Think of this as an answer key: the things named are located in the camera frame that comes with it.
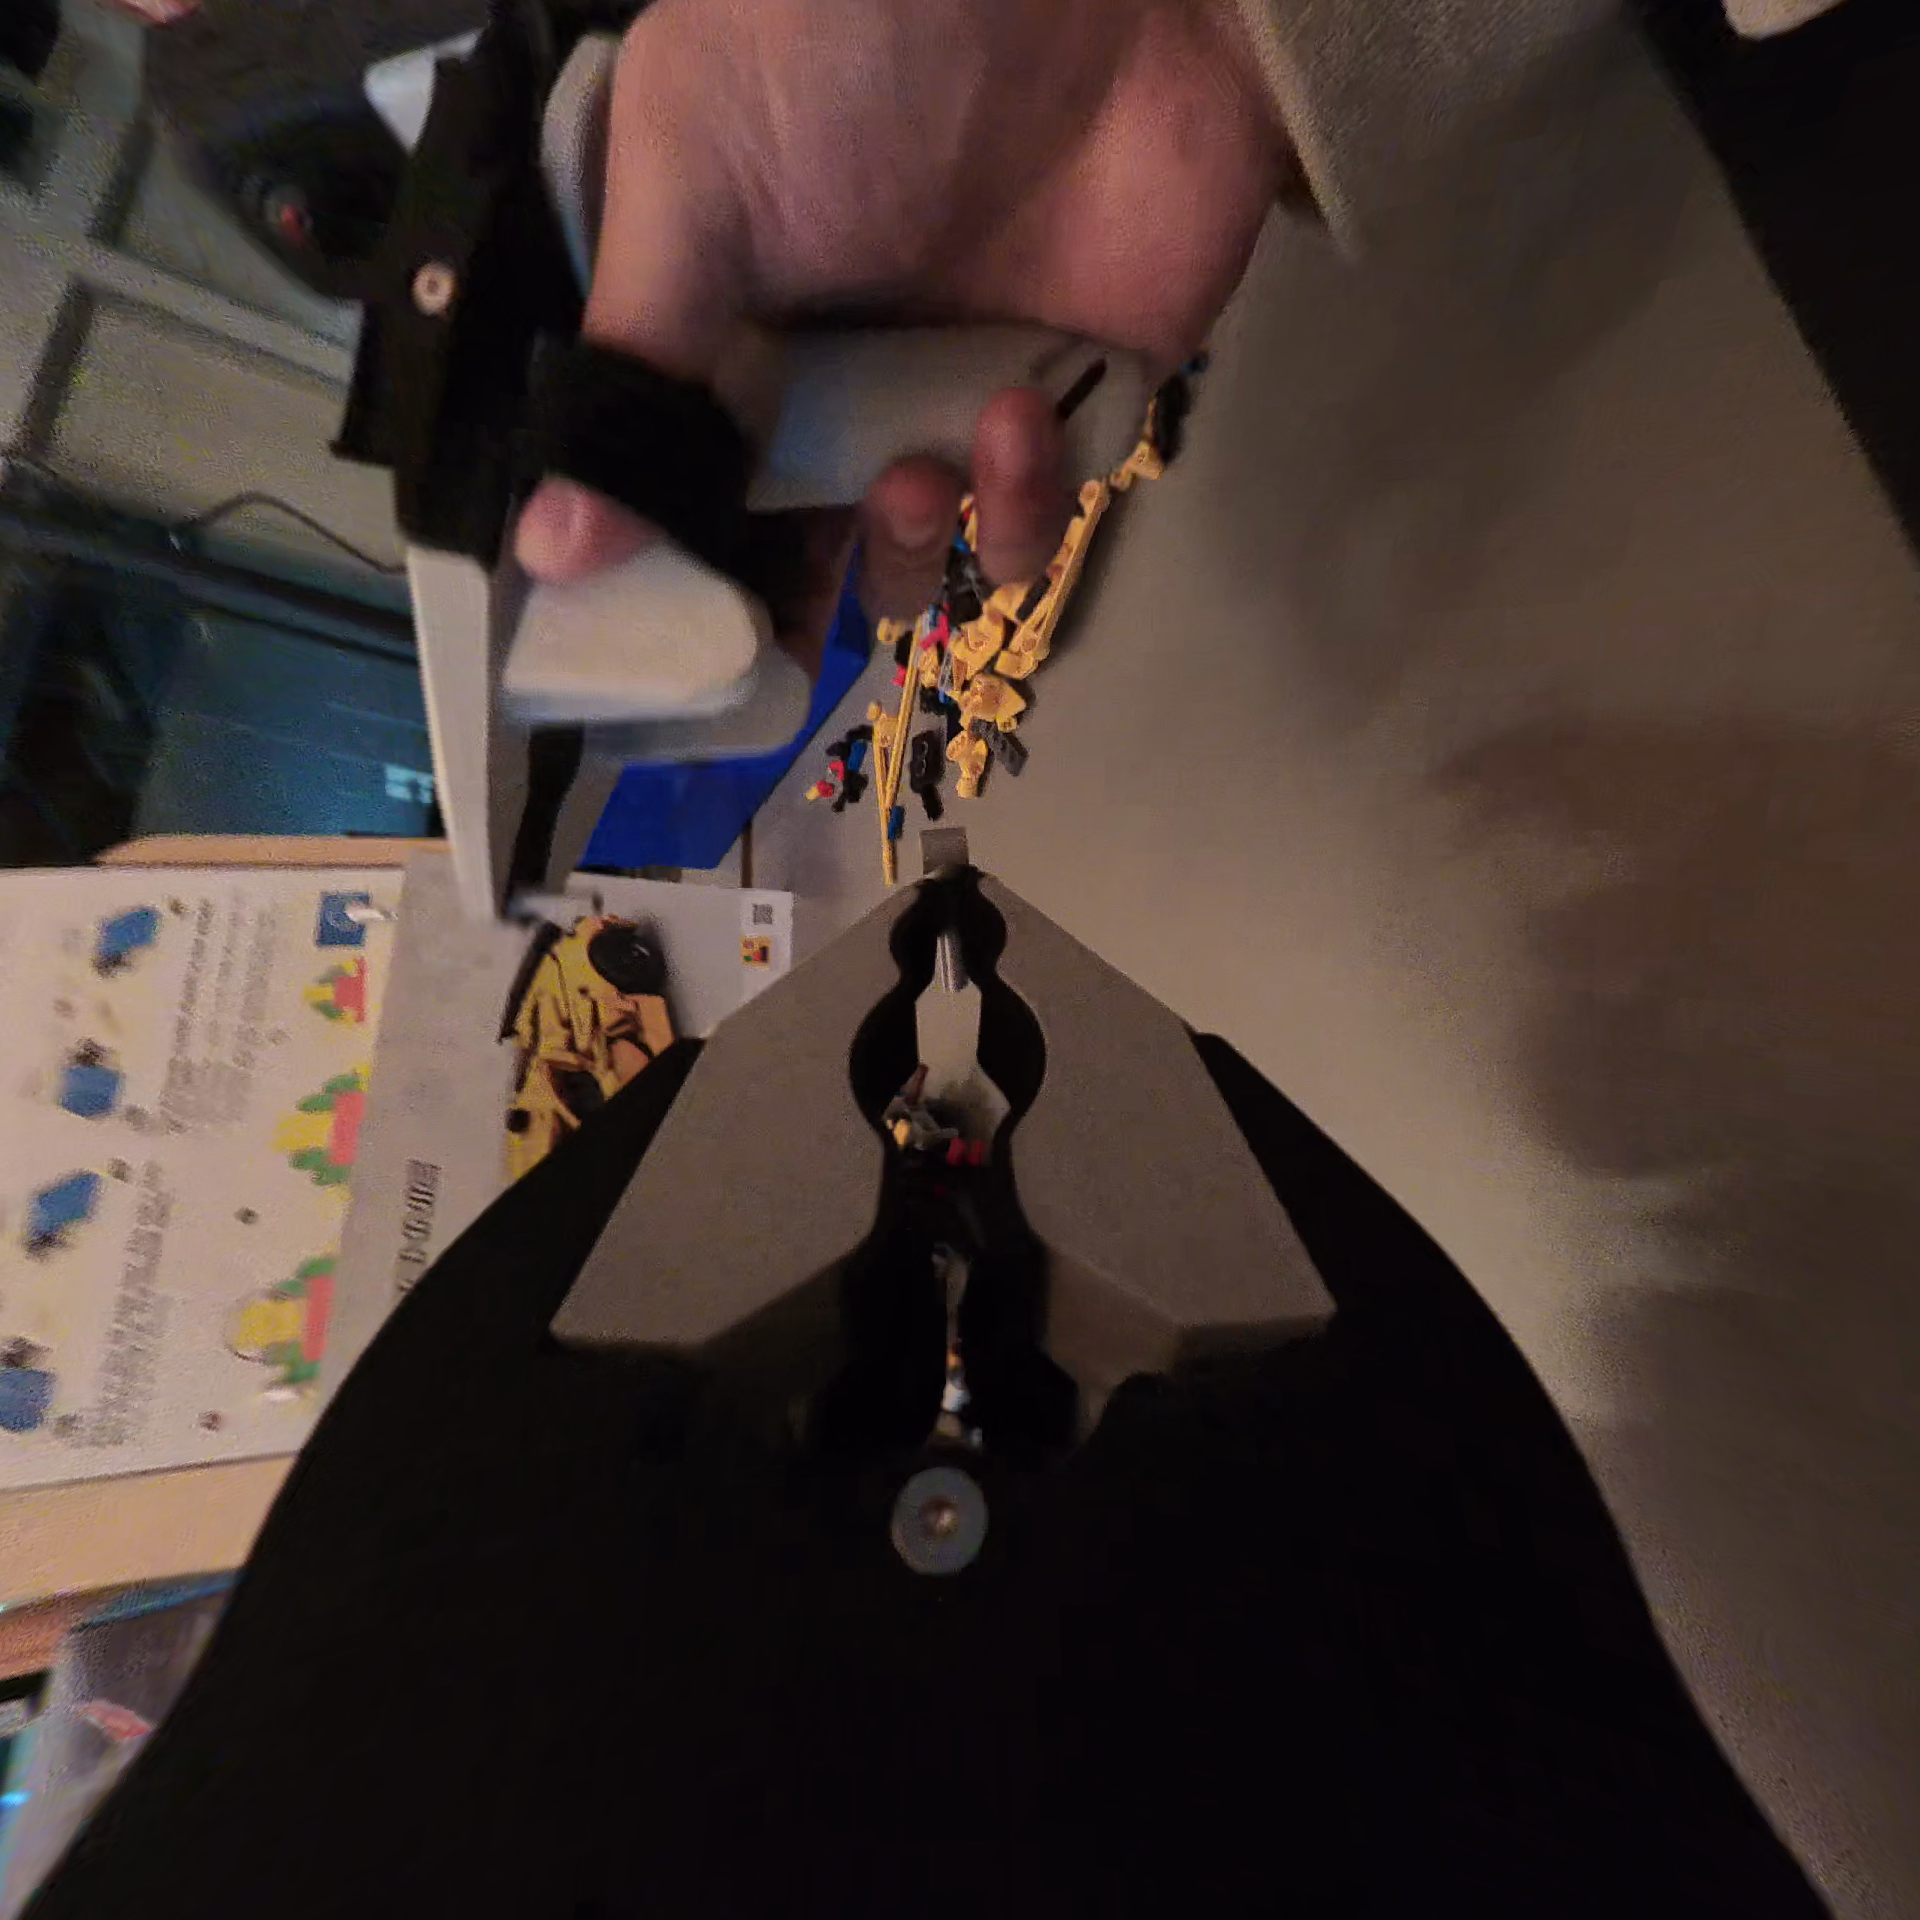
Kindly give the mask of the grey desk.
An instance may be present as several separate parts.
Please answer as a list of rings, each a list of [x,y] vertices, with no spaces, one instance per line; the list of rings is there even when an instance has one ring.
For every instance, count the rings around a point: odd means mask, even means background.
[[[1276,213],[976,855],[1568,1415],[1839,1915],[1915,1915],[1915,548],[1618,6]]]

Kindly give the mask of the blue plastic bin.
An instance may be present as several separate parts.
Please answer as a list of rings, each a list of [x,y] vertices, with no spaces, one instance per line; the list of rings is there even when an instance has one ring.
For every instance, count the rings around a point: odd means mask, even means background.
[[[852,588],[841,592],[824,646],[807,720],[783,748],[713,760],[628,764],[592,830],[583,874],[639,874],[649,867],[713,871],[820,735],[870,669],[876,626]]]

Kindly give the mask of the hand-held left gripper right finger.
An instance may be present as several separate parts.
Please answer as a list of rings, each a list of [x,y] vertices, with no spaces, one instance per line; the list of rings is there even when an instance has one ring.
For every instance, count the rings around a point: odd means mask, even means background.
[[[992,1156],[1079,1408],[1319,1334],[1330,1290],[1187,1022],[1003,880],[968,887],[976,1059],[1006,1099]]]

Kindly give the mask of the pile of small toy pieces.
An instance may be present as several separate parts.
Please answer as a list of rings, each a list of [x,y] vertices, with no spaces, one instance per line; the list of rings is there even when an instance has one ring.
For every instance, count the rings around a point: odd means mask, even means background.
[[[1193,391],[1210,352],[1187,359],[1158,388],[1134,451],[1076,495],[1067,533],[1043,573],[988,586],[976,552],[976,502],[964,501],[942,592],[912,622],[882,620],[876,646],[891,667],[882,699],[824,751],[807,803],[838,814],[871,807],[880,834],[880,883],[900,883],[911,808],[929,824],[950,800],[976,800],[1030,758],[1022,725],[1034,679],[1048,664],[1115,506],[1164,478],[1184,448]]]

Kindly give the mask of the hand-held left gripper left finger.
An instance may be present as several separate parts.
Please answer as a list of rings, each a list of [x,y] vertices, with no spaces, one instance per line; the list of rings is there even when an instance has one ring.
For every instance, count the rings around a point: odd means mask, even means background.
[[[804,1411],[849,1365],[841,1278],[880,1213],[856,1091],[864,1022],[907,984],[911,883],[716,1027],[551,1322],[561,1354],[666,1362],[746,1411]]]

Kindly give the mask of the brick picture poster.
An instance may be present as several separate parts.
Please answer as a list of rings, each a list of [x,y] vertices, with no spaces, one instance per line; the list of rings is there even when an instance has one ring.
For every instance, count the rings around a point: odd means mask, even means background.
[[[299,1451],[402,884],[4,871],[7,1494]]]

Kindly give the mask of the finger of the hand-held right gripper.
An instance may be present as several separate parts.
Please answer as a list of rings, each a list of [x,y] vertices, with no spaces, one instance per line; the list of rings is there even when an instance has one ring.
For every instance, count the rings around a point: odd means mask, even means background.
[[[505,664],[532,590],[514,562],[410,552],[416,654],[455,891],[475,922],[518,922],[559,893],[592,838],[580,726],[505,706]]]

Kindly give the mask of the black yellow toy subassembly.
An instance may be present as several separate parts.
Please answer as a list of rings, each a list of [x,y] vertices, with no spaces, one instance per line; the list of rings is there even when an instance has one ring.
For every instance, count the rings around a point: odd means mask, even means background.
[[[924,1064],[882,1108],[880,1134],[900,1178],[927,1198],[978,1187],[998,1160],[992,1128],[964,1115],[952,1096],[932,1093]]]

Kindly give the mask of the toy car instruction booklet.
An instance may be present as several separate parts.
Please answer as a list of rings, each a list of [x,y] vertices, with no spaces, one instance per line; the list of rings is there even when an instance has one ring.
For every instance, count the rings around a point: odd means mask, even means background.
[[[791,893],[579,876],[531,918],[480,922],[458,898],[450,855],[412,853],[322,1397],[505,1188],[796,955]]]

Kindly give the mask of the person's right forearm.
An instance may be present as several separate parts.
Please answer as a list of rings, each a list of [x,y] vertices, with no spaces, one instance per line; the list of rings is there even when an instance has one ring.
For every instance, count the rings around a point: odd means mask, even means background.
[[[1601,210],[1665,143],[1665,80],[1631,5],[1233,5],[1289,178],[1280,205],[1346,254],[1427,227],[1544,236]]]

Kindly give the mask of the person's right hand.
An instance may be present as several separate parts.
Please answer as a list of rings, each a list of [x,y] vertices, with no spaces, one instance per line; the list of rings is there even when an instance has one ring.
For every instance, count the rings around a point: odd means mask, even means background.
[[[721,394],[802,323],[1195,354],[1312,203],[1240,5],[652,5],[609,110],[583,339]]]

